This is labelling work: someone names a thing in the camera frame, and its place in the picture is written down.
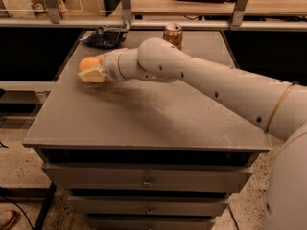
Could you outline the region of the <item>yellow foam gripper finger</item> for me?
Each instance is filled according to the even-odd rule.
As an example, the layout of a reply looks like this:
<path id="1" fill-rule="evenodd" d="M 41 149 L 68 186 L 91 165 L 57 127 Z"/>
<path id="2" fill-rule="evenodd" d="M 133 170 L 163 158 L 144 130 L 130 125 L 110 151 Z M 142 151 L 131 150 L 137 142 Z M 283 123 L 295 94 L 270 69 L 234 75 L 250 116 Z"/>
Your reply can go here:
<path id="1" fill-rule="evenodd" d="M 106 74 L 101 65 L 95 64 L 88 68 L 81 68 L 78 73 L 82 82 L 86 83 L 102 83 L 106 81 Z"/>

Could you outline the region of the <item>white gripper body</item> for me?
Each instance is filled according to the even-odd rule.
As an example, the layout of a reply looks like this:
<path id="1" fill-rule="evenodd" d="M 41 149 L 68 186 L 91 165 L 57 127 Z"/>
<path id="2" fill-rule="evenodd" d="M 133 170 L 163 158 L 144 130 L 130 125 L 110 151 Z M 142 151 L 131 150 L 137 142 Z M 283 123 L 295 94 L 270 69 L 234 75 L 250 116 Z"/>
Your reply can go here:
<path id="1" fill-rule="evenodd" d="M 124 77 L 120 70 L 119 59 L 124 53 L 125 49 L 116 49 L 111 52 L 104 53 L 100 55 L 102 61 L 102 67 L 106 74 L 106 79 L 108 81 L 126 81 L 127 78 Z"/>

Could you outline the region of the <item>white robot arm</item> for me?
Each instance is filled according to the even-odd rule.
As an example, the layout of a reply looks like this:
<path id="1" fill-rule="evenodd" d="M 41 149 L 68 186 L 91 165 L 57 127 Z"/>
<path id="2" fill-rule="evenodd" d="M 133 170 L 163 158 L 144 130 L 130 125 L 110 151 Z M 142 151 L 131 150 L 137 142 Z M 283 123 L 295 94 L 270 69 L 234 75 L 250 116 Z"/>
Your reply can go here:
<path id="1" fill-rule="evenodd" d="M 181 80 L 284 141 L 273 164 L 263 230 L 307 229 L 307 89 L 192 57 L 161 38 L 79 63 L 84 82 Z"/>

